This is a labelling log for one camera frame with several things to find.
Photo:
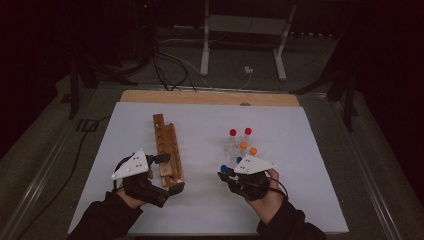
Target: person's right hand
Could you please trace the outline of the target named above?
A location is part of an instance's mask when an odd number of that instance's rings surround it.
[[[277,171],[269,169],[267,173],[271,178],[279,181],[279,174]],[[277,181],[270,179],[269,187],[281,190]],[[280,193],[269,190],[262,199],[247,201],[247,203],[255,210],[262,222],[268,224],[277,213],[278,209],[280,209],[283,200],[284,198]]]

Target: floor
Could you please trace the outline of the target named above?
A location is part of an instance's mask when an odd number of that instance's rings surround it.
[[[184,91],[195,88],[197,91],[287,93],[319,79],[337,45],[337,40],[332,38],[289,36],[283,52],[288,79],[281,82],[277,79],[271,53],[273,39],[253,46],[230,38],[214,42],[207,77],[198,74],[201,41],[196,38],[181,40],[178,34],[161,40],[161,52],[184,60],[192,82],[186,79],[175,89]],[[185,70],[177,64],[159,57],[158,64],[169,80],[169,86],[184,79]],[[252,67],[253,73],[245,73],[245,66]],[[97,131],[85,135],[76,131],[80,119],[109,116],[125,89],[163,89],[152,64],[129,78],[139,83],[134,87],[122,86],[104,76],[100,78],[97,89],[81,87],[81,108],[74,120],[68,119],[69,105],[61,103],[64,94],[69,93],[69,77],[59,81],[57,98],[0,162],[3,186],[0,188],[0,229],[2,234],[7,234],[3,236],[16,237],[25,232],[21,239],[65,239],[107,127],[105,120]],[[346,234],[328,234],[328,239],[424,239],[422,206],[361,93],[355,95],[354,131],[350,133],[340,119],[342,102],[325,99],[328,87],[321,86],[298,96],[350,229]],[[74,166],[75,172],[63,192],[49,203],[67,181]],[[32,195],[25,197],[24,193],[28,192]],[[205,238],[238,239],[205,236],[164,239]]]

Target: red cap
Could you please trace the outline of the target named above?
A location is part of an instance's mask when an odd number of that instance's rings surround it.
[[[230,135],[235,136],[237,134],[237,131],[235,129],[230,130]]]
[[[251,128],[246,128],[244,130],[244,133],[247,134],[247,135],[250,135],[250,134],[252,134],[252,129]]]

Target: forearm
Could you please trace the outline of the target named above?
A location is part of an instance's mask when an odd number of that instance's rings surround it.
[[[326,239],[325,234],[319,228],[305,223],[305,214],[296,210],[288,201],[284,201],[267,225],[261,221],[257,231],[267,240]]]
[[[93,202],[87,208],[68,240],[124,237],[143,212],[127,204],[117,194],[107,192],[103,202]]]

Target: gray carpet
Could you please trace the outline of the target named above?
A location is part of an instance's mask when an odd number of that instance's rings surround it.
[[[200,66],[201,44],[198,42],[164,43],[162,51]],[[246,84],[246,75],[238,66],[253,66],[251,82],[244,90],[286,92],[300,88],[319,78],[336,41],[326,38],[289,38],[283,60],[289,78],[286,82],[276,79],[272,54],[266,49],[211,50],[210,75],[204,78],[212,90],[237,90]],[[181,69],[175,64],[160,60],[160,66],[171,82],[182,79]],[[197,89],[209,88],[192,67],[193,85]],[[140,83],[134,88],[151,89],[160,87],[152,66],[130,78]],[[26,187],[46,159],[57,159],[51,175],[38,201],[30,207],[31,214],[25,216],[30,222],[45,204],[55,195],[70,173],[78,146],[84,136],[75,129],[81,118],[100,119],[111,115],[114,104],[119,101],[127,87],[104,80],[98,89],[86,89],[82,95],[82,107],[76,119],[68,120],[69,105],[60,103],[68,92],[69,78],[58,82],[59,95],[41,116],[18,140],[0,162],[0,224],[4,228],[8,219],[19,205]],[[184,89],[190,83],[184,82]],[[360,93],[355,97],[357,115],[353,117],[353,133],[347,133],[340,124],[340,109],[337,103],[328,102],[322,94],[328,86],[313,93],[299,96],[311,128],[318,143],[328,173],[339,198],[346,218],[349,233],[328,235],[328,239],[424,239],[423,208],[419,204],[405,176],[401,172],[383,134],[375,123]],[[65,239],[67,229],[78,203],[80,194],[96,156],[107,127],[107,120],[100,123],[97,131],[87,134],[81,148],[76,171],[62,194],[50,205],[22,239]],[[389,238],[385,217],[378,206],[385,206],[395,224],[395,238]],[[184,239],[236,239],[229,237],[187,237]],[[183,239],[167,237],[164,239]]]

